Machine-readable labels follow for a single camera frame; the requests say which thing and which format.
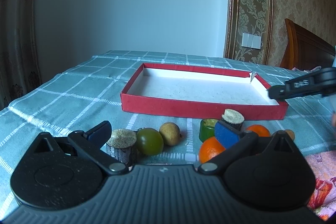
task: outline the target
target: green cup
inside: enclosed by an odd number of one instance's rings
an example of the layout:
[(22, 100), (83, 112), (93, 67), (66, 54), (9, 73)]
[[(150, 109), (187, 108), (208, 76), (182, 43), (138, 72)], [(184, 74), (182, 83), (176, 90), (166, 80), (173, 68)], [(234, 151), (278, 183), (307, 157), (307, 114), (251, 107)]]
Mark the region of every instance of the green cup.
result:
[(203, 119), (199, 126), (199, 140), (203, 143), (208, 138), (215, 136), (215, 124), (217, 119)]

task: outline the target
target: red box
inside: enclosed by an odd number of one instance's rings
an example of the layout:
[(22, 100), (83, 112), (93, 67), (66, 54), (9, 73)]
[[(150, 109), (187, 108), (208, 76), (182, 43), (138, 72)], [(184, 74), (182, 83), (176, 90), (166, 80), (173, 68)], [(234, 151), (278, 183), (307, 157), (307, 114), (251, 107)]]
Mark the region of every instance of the red box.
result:
[(121, 103), (123, 111), (159, 116), (221, 119), (229, 108), (246, 120), (281, 120), (288, 104), (269, 99), (269, 87), (259, 75), (251, 82), (248, 71), (143, 63)]

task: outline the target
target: white wall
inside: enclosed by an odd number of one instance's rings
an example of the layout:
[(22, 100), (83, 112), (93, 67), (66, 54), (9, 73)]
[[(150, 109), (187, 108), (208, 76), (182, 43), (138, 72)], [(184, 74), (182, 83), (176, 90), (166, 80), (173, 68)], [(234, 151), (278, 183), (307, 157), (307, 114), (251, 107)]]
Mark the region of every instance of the white wall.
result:
[(35, 0), (42, 80), (108, 50), (223, 56), (228, 0)]

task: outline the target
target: curtain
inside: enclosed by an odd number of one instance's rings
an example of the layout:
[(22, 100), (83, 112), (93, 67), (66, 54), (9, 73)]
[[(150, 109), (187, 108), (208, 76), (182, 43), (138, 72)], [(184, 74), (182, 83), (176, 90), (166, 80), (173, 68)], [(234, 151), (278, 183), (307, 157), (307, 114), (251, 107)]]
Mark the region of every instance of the curtain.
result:
[(0, 110), (40, 85), (33, 0), (0, 0)]

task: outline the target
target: pink towel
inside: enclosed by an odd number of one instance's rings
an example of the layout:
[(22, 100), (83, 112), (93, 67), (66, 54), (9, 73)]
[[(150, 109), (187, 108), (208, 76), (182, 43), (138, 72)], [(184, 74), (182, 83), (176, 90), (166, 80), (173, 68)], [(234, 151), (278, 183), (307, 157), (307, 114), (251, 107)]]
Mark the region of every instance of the pink towel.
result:
[[(317, 66), (315, 68), (313, 68), (312, 70), (304, 70), (304, 72), (313, 72), (313, 71), (316, 71), (316, 70), (320, 70), (322, 67), (321, 66)], [(293, 71), (297, 71), (299, 69), (297, 68), (292, 68)]]
[(336, 151), (306, 157), (316, 177), (316, 186), (308, 207), (321, 219), (336, 212)]

